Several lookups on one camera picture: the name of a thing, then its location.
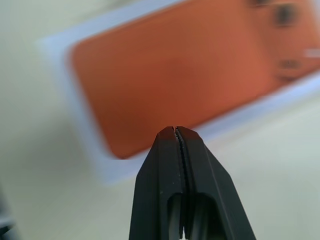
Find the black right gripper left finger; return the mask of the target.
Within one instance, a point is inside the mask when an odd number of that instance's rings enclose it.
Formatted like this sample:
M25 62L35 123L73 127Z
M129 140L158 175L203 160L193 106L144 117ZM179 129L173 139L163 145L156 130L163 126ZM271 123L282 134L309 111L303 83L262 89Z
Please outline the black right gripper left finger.
M180 240L184 182L173 127L155 137L135 179L128 240Z

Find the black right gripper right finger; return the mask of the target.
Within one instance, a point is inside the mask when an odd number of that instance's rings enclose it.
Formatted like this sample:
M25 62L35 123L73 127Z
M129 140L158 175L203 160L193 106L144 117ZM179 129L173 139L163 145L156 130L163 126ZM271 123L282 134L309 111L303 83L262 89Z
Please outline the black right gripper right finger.
M231 176L199 134L176 128L186 183L187 240L257 240Z

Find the orange smartphone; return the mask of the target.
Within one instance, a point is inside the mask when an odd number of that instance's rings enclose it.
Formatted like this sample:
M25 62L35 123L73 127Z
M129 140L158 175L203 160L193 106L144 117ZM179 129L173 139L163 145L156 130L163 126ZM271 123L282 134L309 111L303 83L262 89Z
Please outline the orange smartphone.
M187 0L70 52L105 147L129 158L320 70L313 0Z

